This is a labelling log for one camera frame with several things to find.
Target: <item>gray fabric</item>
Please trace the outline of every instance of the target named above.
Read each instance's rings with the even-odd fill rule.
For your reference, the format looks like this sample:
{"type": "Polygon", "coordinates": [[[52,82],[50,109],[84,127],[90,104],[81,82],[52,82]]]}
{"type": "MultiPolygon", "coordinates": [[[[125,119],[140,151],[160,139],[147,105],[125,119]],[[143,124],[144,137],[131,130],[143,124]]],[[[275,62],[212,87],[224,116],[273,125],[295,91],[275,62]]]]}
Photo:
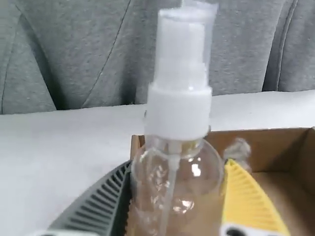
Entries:
{"type": "MultiPolygon", "coordinates": [[[[146,102],[160,1],[6,1],[0,114],[146,102]]],[[[315,1],[221,0],[209,82],[214,95],[315,89],[315,1]]]]}

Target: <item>transparent cap cover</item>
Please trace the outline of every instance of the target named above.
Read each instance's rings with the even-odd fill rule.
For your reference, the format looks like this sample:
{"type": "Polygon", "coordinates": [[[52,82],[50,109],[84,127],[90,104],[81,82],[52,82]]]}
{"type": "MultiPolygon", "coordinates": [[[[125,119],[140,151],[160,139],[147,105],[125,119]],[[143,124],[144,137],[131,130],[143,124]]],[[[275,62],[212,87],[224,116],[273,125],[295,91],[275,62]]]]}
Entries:
{"type": "Polygon", "coordinates": [[[188,1],[158,14],[155,86],[192,90],[208,86],[217,4],[188,1]]]}

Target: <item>bottle neck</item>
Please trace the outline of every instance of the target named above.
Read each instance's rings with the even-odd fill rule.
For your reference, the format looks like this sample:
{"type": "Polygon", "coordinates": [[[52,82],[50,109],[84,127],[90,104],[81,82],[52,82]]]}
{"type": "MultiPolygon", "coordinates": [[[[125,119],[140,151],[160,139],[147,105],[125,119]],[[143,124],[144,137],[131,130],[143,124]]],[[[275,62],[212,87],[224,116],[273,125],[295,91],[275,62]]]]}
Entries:
{"type": "Polygon", "coordinates": [[[200,152],[203,139],[191,141],[177,141],[160,138],[157,136],[145,136],[146,148],[153,148],[163,155],[180,155],[181,158],[191,158],[200,152]]]}

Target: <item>cardboard flap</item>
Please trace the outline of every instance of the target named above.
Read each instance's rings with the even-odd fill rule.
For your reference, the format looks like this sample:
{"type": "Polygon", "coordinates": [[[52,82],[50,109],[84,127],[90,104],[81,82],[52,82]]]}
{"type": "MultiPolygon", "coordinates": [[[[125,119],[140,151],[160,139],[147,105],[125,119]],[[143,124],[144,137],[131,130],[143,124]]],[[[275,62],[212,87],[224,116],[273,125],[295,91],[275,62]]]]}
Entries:
{"type": "Polygon", "coordinates": [[[270,129],[211,132],[206,140],[222,156],[234,139],[245,139],[252,149],[253,172],[290,170],[309,129],[270,129]]]}
{"type": "Polygon", "coordinates": [[[315,196],[315,128],[309,130],[292,171],[305,190],[315,196]]]}

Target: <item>yellow plastic item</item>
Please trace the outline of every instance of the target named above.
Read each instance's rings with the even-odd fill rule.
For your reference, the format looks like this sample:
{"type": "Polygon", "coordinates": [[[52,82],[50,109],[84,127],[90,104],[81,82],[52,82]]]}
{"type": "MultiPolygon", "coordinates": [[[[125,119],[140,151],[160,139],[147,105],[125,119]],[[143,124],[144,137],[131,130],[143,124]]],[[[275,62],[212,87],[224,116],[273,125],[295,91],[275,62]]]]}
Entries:
{"type": "Polygon", "coordinates": [[[221,236],[289,236],[271,200],[234,160],[225,165],[221,236]]]}

